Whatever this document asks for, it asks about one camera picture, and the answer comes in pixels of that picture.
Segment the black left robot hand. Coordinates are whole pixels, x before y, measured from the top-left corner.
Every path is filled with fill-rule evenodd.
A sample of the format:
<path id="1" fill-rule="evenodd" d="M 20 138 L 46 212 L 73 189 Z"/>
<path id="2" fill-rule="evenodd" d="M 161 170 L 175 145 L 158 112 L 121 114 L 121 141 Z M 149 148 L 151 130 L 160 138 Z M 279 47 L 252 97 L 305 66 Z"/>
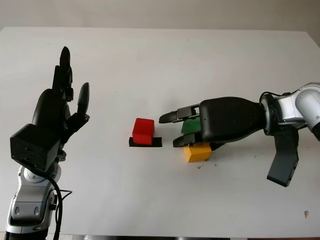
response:
<path id="1" fill-rule="evenodd" d="M 49 130 L 58 136 L 58 153 L 63 152 L 63 147 L 69 138 L 82 128 L 90 119 L 87 114 L 90 100 L 90 85 L 84 83 L 80 89 L 77 111 L 70 113 L 68 103 L 74 99 L 73 71 L 71 67 L 71 54 L 68 47 L 64 46 L 59 65 L 54 68 L 52 88 L 48 88 L 40 95 L 32 124 Z"/>

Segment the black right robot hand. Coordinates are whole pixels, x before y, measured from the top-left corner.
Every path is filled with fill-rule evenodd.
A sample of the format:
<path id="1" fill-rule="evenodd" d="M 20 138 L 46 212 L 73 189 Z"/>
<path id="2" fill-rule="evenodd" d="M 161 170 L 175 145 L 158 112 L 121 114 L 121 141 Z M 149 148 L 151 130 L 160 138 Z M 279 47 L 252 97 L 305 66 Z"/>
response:
<path id="1" fill-rule="evenodd" d="M 175 148 L 213 143 L 218 146 L 239 141 L 266 126 L 262 105 L 241 97 L 219 97 L 203 100 L 163 114 L 160 124 L 200 120 L 200 130 L 173 140 Z"/>

